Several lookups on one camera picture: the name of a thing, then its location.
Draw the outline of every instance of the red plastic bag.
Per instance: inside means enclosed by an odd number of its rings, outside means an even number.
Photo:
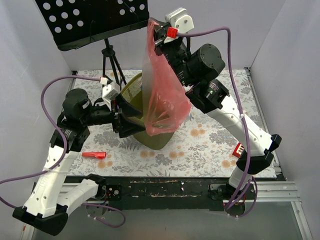
[[[175,72],[155,52],[155,21],[149,19],[142,67],[143,117],[149,136],[175,132],[189,115],[191,103]]]

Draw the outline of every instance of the mesh wastebasket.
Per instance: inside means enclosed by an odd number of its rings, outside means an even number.
[[[143,93],[142,93],[142,73],[136,75],[121,91],[124,99],[133,105],[136,109],[143,112]],[[135,123],[144,126],[143,115],[130,117]],[[174,133],[163,133],[155,136],[149,136],[146,131],[133,135],[133,137],[143,145],[153,150],[162,149],[172,138]]]

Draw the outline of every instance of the floral mat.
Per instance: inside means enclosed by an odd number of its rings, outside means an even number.
[[[124,70],[127,81],[141,70]],[[112,71],[107,74],[114,79]],[[245,70],[234,70],[234,78],[246,114],[261,128],[263,123],[258,113],[252,89]],[[79,76],[99,78],[100,70],[79,71]],[[235,97],[229,72],[224,70],[217,78]],[[85,89],[94,102],[101,97],[99,82],[77,79],[74,88]],[[90,136],[82,151],[107,152],[107,158],[98,160],[82,158],[74,161],[69,175],[128,177],[229,177],[236,166],[232,155],[238,141],[217,121],[192,107],[188,118],[161,150],[151,150],[132,136],[120,139],[112,125],[90,126]],[[257,174],[260,178],[275,178],[273,166]]]

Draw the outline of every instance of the music stand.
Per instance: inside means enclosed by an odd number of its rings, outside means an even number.
[[[110,59],[117,84],[126,84],[125,76],[108,38],[148,25],[148,0],[35,0],[48,25],[55,44],[69,51],[104,40],[103,73]]]

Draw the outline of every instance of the red plastic tool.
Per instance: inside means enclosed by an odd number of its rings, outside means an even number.
[[[240,158],[244,150],[245,150],[245,147],[239,142],[238,145],[235,147],[235,150],[233,151],[232,155],[236,156],[237,158]]]
[[[106,158],[107,153],[105,151],[92,151],[92,152],[83,152],[82,157],[86,158],[96,158],[96,159],[104,159]]]

